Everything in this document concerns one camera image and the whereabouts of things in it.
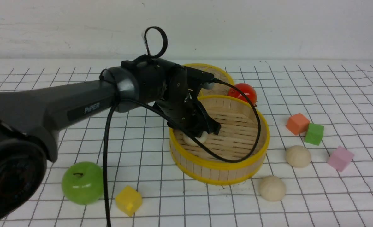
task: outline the dough ball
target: dough ball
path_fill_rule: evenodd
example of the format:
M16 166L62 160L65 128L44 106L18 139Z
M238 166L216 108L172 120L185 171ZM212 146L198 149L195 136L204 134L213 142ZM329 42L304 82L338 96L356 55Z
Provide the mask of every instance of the dough ball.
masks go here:
M203 132L201 137L196 138L199 142L204 143L208 139L208 133ZM194 146L194 147L199 147L198 144L196 144L191 138L189 138L187 135L184 133L184 141L186 144L189 146Z
M293 146L286 150L286 161L293 167L304 168L311 162L309 150L303 146Z
M260 195L268 201L279 201L286 194L285 183L275 176L267 176L261 180Z

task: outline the green cube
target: green cube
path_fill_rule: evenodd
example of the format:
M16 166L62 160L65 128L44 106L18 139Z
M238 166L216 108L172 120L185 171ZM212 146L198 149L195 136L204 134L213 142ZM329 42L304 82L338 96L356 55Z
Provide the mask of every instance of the green cube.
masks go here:
M316 125L313 123L309 124L309 129L307 130L305 142L313 144L313 145L320 145L321 140L324 136L324 126L323 125Z

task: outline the orange cube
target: orange cube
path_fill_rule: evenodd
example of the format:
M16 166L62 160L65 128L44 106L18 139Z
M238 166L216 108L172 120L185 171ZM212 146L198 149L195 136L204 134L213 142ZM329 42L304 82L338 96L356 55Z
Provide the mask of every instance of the orange cube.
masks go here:
M300 133L307 131L309 124L309 119L307 119L303 114L298 113L289 118L286 128L293 134L299 135Z

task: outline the black cable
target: black cable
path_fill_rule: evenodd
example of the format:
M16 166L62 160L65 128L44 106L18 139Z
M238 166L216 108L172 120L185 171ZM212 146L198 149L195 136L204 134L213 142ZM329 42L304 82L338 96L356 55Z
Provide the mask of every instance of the black cable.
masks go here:
M111 107L110 112L107 116L107 122L105 124L104 131L104 145L103 145L103 184L104 184L104 202L105 202L105 217L107 219L107 227L111 227L110 222L110 196L108 194L108 169L107 169L107 160L108 160L108 141L110 136L110 122L112 119L113 112L119 105L119 100Z
M105 77L103 76L103 73L104 71L107 71L111 78L112 78L112 81L108 81L105 79ZM99 76L99 79L101 81L104 81L104 82L107 82L107 83L110 83L113 87L114 87L114 90L115 90L115 96L114 96L114 104L112 105L111 109L110 109L110 112L108 113L108 116L107 116L107 122L105 124L105 131L104 131L104 145L103 145L103 189L104 189L104 202L105 202L105 217L107 219L107 227L111 227L111 222L110 222L110 196L109 196L109 193L108 193L108 164L107 164L107 161L108 161L108 140L109 140L109 137L110 137L110 122L111 122L111 119L112 119L112 115L113 115L113 112L115 111L115 109L118 107L119 103L120 103L120 96L119 96L119 89L118 89L118 85L117 85L117 81L115 79L115 76L113 76L113 73L108 70L108 69L103 69L101 71L101 74Z
M160 35L162 36L162 39L163 39L163 46L162 46L162 49L160 50L160 52L154 56L152 56L150 54L150 49L149 49L149 44L147 43L147 32L150 30L150 29L155 29L157 30ZM147 55L150 56L150 58L159 58L161 57L165 51L167 50L167 47L168 47L168 39L167 39L167 35L165 34L164 30L162 30L160 27L148 27L146 30L145 30L145 34L143 36L143 41L145 42L145 46L146 46L146 50L147 50Z
M258 122L258 132L257 132L257 138L256 138L256 140L255 140L255 142L254 142L254 145L253 145L253 147L252 147L252 149L250 150L250 152L246 155L246 156L244 156L244 157L242 157L242 158L240 158L240 159L237 159L237 160L230 160L230 159L226 159L226 158L223 158L223 157L221 157L221 156L219 156L219 155L217 155L217 154L215 154L214 152L212 152L209 148L207 148L205 145L203 145L201 142L199 142L187 129L185 129L183 126L181 126L181 125L179 125L178 123L176 123L176 122L174 122L171 118L169 118L167 115L165 115L164 113L162 113L162 112L159 112L159 111L157 111L156 109L154 109L153 107L151 107L151 106L149 106L149 105L147 105L147 104L144 104L144 103L142 103L142 102L139 102L139 101L137 101L137 100L135 100L135 99L122 99L121 101L122 102L126 102L126 101L128 101L128 102L133 102L133 103L135 103L135 104L137 104L137 105L139 105L139 106L142 106L142 107L144 107L144 108L146 108L146 109L148 109L148 110L150 110L150 111L152 111L152 112L155 112L156 114L158 114L159 116L161 116L162 118L164 118L165 120L167 120L168 122L170 122L170 124L171 125L173 125L174 127L176 127L176 128L178 128L179 130L181 130L184 134L186 134L189 138L191 138L196 144L198 144L198 146L200 146L204 151L206 151L208 154L210 154L211 156L213 156L213 157L215 157L215 158L217 158L218 160L220 160L220 161L224 161L224 162L228 162L228 163L237 163L237 162L241 162L241 161L244 161L244 160L246 160L247 158L249 158L252 154L253 154L253 152L254 152L254 150L255 150L255 148L257 147L257 145L258 145L258 141L259 141L259 138L260 138L260 131L261 131L261 124L260 124L260 119L259 119L259 116L258 116L258 112L256 111L256 109L254 108L254 106L253 106L253 104L252 104L252 102L248 99L248 97L240 90L240 89L238 89L238 88L236 88L236 87L234 87L233 85L230 85L230 84L227 84L227 83L225 83L225 85L226 86L230 86L231 88L233 88L233 89L236 89L238 92L240 92L248 101L249 101L249 104L251 105L251 107L252 107L252 109L253 109L253 111L254 111L254 114L255 114L255 116L256 116L256 118L257 118L257 122Z

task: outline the red tomato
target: red tomato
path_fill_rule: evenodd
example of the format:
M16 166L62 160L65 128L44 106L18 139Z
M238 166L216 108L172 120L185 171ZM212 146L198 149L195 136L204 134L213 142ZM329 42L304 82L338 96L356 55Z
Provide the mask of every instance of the red tomato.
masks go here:
M255 90L252 86L250 86L248 84L243 84L243 83L236 84L234 86L236 88L240 89L250 99L250 101L253 103L253 105L256 106L257 92L255 92ZM237 99L241 99L241 100L247 102L247 99L245 99L244 96L241 95L240 92L238 92L235 89L230 89L227 93L227 96L234 97L234 98L237 98Z

